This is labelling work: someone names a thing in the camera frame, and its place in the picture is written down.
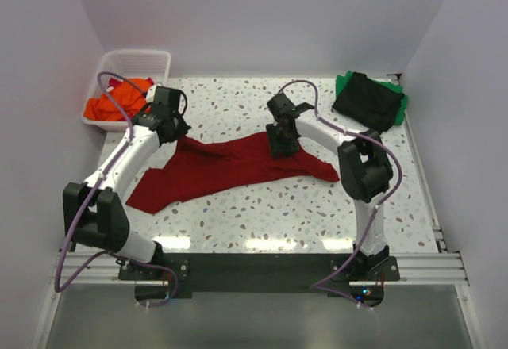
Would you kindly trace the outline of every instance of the white plastic basket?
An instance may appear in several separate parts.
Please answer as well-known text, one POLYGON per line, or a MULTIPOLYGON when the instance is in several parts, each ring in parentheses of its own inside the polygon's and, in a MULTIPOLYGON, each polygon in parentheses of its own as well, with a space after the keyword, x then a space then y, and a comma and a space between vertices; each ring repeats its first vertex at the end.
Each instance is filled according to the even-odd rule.
MULTIPOLYGON (((170 64, 171 54, 162 50, 122 49, 107 52, 102 57, 91 80, 83 112, 88 99, 101 96, 102 92, 97 83, 97 74, 100 71, 112 71, 127 78, 150 77, 154 83, 160 82, 165 85, 170 64)), ((110 78, 109 75, 102 77, 102 83, 106 87, 110 78)), ((124 121, 91 121, 83 116, 83 112, 81 112, 81 120, 87 125, 97 125, 108 132, 123 132, 127 128, 127 123, 124 121)))

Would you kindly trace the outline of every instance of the green cloth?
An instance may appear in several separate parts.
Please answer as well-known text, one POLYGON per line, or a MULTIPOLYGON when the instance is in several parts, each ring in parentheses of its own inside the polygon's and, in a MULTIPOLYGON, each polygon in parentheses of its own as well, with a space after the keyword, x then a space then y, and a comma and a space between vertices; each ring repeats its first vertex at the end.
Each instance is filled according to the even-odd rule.
MULTIPOLYGON (((344 89, 344 87, 348 84, 349 79, 351 79, 351 76, 352 71, 348 71, 345 76, 342 75, 337 76, 337 80, 335 82, 335 97, 339 96, 342 89, 344 89)), ((404 91, 404 88, 402 86, 395 85, 394 83, 391 82, 379 82, 379 81, 374 82, 377 82, 380 85, 385 86, 386 88, 394 91, 395 93, 402 93, 404 91)), ((404 122, 404 113, 406 112, 407 101, 408 97, 407 95, 404 95, 404 98, 402 98, 402 100, 400 101, 400 110, 397 113, 397 117, 395 117, 394 122, 395 125, 401 125, 404 122)))

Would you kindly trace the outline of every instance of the black cloth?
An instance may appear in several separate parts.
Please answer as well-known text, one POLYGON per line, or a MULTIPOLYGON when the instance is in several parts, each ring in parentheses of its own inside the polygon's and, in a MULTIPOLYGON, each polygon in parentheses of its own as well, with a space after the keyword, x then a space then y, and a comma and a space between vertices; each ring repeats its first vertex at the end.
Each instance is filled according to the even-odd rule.
POLYGON ((394 125, 403 93, 395 93, 362 73, 353 73, 332 108, 381 133, 394 125))

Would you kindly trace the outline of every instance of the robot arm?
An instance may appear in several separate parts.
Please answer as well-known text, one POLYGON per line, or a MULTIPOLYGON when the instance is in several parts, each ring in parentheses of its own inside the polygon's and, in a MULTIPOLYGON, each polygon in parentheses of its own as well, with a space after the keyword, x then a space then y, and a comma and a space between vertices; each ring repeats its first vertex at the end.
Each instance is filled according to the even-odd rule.
MULTIPOLYGON (((363 139, 339 133, 321 123, 311 111, 313 106, 308 103, 295 105, 284 93, 274 96, 267 105, 275 118, 273 125, 267 125, 273 156, 295 153, 299 149, 299 137, 314 140, 337 155, 341 184, 355 204, 356 242, 360 241, 374 209, 378 208, 360 252, 366 258, 377 256, 377 263, 385 259, 388 256, 388 246, 384 236, 384 206, 378 207, 377 204, 388 191, 389 181, 393 177, 386 152, 363 139)), ((379 134, 373 130, 364 133, 356 130, 349 132, 363 134, 381 142, 379 134)))
POLYGON ((100 168, 83 183, 69 183, 66 186, 63 191, 63 216, 67 233, 83 200, 97 180, 102 178, 74 231, 72 240, 75 243, 111 251, 141 263, 152 263, 162 255, 158 243, 131 230, 121 199, 148 157, 160 145, 176 141, 190 129, 179 113, 181 96, 184 94, 180 90, 152 86, 147 95, 150 110, 147 111, 148 107, 145 107, 132 119, 132 139, 130 131, 127 131, 100 168), (121 147, 129 141, 129 146, 118 156, 121 147), (105 174, 105 169, 112 162, 105 174))

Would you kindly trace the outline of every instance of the terrazzo tabletop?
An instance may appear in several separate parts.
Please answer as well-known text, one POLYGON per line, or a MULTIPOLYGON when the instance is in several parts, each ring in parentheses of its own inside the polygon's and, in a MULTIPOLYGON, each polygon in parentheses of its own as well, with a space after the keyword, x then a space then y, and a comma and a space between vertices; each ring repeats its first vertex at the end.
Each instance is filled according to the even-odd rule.
MULTIPOLYGON (((288 78, 177 78, 167 86, 189 98, 188 136, 216 143, 264 131, 272 123, 267 101, 288 78)), ((349 128, 366 130, 331 110, 335 79, 310 79, 320 90, 321 115, 349 128)), ((314 103, 307 85, 285 91, 294 103, 314 103)), ((123 133, 108 133, 100 163, 114 150, 123 133)), ((405 126, 382 134, 383 142, 402 164, 403 181, 385 204, 385 235, 393 253, 437 252, 431 217, 418 178, 405 126)), ((310 154, 331 163, 339 173, 337 157, 319 144, 301 138, 310 154)), ((125 195, 132 193, 143 173, 161 168, 175 152, 163 145, 140 169, 125 195)), ((356 235, 352 199, 339 182, 312 177, 240 186, 187 202, 174 202, 155 215, 125 206, 131 228, 159 241, 165 251, 187 252, 350 252, 356 235)), ((78 245, 76 251, 89 251, 78 245)))

